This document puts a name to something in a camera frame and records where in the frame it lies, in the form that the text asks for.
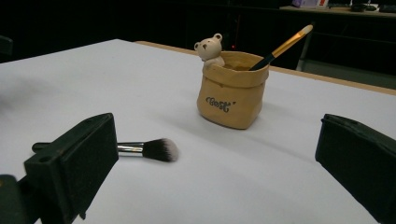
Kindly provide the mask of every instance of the silver ferrule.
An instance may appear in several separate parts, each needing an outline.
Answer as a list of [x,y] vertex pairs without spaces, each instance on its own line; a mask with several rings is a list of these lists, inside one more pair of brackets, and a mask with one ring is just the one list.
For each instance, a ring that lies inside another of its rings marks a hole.
[[143,157],[143,142],[118,143],[119,156]]

